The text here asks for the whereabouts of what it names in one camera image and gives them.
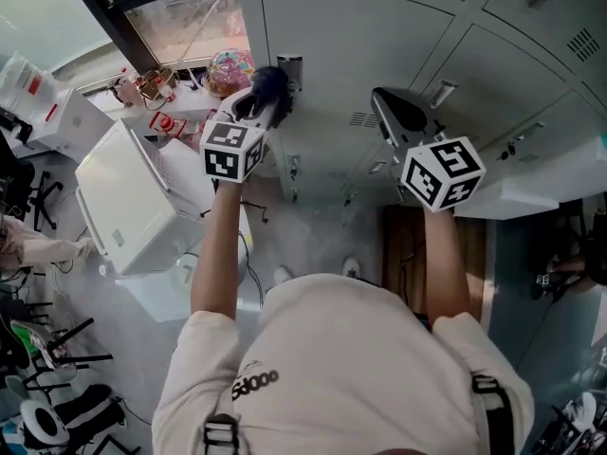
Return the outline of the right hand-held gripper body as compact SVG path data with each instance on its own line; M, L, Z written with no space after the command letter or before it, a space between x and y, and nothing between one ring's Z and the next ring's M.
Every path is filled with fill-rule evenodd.
M420 107L427 118L422 131L407 131L397 123L386 124L373 103L379 131L402 166L398 179L426 209L438 212L468 201L476 192L487 169L466 136L451 136L437 109L408 91L386 88Z

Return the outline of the dark blue cloth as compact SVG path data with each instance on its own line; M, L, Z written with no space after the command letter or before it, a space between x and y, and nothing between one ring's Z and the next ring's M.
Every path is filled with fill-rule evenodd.
M253 73L252 82L251 95L255 98L253 115L259 116L269 105L274 104L268 127L278 128L292 112L293 97L287 74L279 67L266 66Z

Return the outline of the grey metal locker door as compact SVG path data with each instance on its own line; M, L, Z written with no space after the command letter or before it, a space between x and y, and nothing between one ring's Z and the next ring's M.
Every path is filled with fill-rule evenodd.
M452 15L411 0L262 0L272 59L301 59L294 121L345 126L376 87L406 89Z

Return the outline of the person's right forearm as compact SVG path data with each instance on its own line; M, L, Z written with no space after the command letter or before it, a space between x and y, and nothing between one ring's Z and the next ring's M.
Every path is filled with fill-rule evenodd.
M440 318L469 313L471 300L455 219L449 210L424 211L426 303L431 328Z

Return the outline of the grey metal locker cabinet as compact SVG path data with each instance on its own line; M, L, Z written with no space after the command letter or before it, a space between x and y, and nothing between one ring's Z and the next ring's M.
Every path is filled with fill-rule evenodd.
M453 19L406 89L428 99L440 80L459 87L439 106L452 136L488 152L496 173L560 154L607 131L607 0L411 0ZM262 0L241 0L254 62L276 65ZM400 165L372 110L345 126L305 127L292 115L273 135L280 184L297 205L385 205L402 197ZM518 143L527 125L545 127Z

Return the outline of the colourful patterned bag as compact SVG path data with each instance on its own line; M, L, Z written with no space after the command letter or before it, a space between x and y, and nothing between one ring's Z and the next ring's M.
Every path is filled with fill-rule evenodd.
M228 48L218 51L212 57L203 84L211 95L224 99L252 86L254 72L249 50Z

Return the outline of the white windowsill ledge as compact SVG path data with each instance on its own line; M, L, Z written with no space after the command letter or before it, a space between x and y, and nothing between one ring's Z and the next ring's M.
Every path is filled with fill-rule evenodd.
M210 95L202 85L195 87L191 81L181 80L174 91L173 101L148 101L146 104L126 106L108 89L108 84L117 78L133 80L136 73L130 65L113 66L110 70L113 74L109 78L94 81L91 71L78 69L65 86L61 105L64 105L66 96L74 91L112 120L122 119L140 135L149 135L149 122L156 111L172 118L201 121L211 109L217 109L220 104L220 99Z

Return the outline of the white partition unit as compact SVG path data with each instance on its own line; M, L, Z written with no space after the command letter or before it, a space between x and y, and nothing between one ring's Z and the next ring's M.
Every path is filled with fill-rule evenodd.
M561 204L607 192L607 133L526 173L482 186L454 209L458 217L510 220L557 209Z

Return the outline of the thin white pole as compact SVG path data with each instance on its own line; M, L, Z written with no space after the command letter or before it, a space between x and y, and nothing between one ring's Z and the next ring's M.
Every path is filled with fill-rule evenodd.
M183 53L181 54L179 59L176 61L176 65L181 65L184 62L186 56L188 55L190 49L192 48L192 46L194 44L194 42L197 40L199 34L203 31L204 27L206 26L206 24L208 23L210 18L213 17L213 15L216 13L217 8L222 3L222 1L223 0L215 0L213 2L212 6L208 10L208 12L204 15L202 21L200 22L196 32L193 34L192 39L190 40L188 45L185 47L185 50L183 51Z

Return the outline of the large white cardboard box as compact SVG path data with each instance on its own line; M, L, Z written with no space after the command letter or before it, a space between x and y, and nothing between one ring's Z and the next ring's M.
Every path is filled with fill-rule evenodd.
M203 236L198 153L162 147L116 120L76 170L76 197L99 253L121 276L170 269Z

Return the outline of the black-framed window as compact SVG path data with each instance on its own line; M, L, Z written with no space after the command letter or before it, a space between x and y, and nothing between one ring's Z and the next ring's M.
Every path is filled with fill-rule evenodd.
M104 80L113 66L145 72L206 65L248 46L239 0L223 0L176 65L215 0L0 0L0 68L14 51L63 85L80 70Z

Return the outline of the white carton with red sticker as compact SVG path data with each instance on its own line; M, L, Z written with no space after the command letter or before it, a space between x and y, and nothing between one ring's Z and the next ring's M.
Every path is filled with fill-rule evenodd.
M76 89L67 89L58 95L45 120L34 127L32 138L81 163L114 122Z

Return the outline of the low white box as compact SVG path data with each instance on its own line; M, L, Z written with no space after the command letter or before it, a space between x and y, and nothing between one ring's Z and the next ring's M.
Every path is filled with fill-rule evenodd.
M215 192L212 181L201 171L199 154L175 139L162 147L160 154L168 172L185 186L185 191L204 214L203 222L207 223ZM165 271L119 275L115 284L126 288L158 323L186 319L191 313L190 293L200 248L200 243L189 247Z

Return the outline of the black office chair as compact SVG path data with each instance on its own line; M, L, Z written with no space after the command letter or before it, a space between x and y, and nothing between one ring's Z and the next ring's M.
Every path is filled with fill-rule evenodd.
M57 223L52 221L46 210L46 200L55 191L61 191L64 184L49 182L49 171L43 171L37 187L33 164L18 158L10 148L6 137L0 131L0 214L23 221L33 211L34 230L40 232L40 217L43 216L53 230Z

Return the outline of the black bag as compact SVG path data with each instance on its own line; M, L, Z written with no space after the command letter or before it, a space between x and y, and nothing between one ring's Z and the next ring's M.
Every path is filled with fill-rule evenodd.
M78 448L109 428L123 426L126 421L124 411L118 401L113 401L112 389L103 384L90 385L78 397L53 407L66 426L99 407L101 410L92 418L67 429L69 446Z

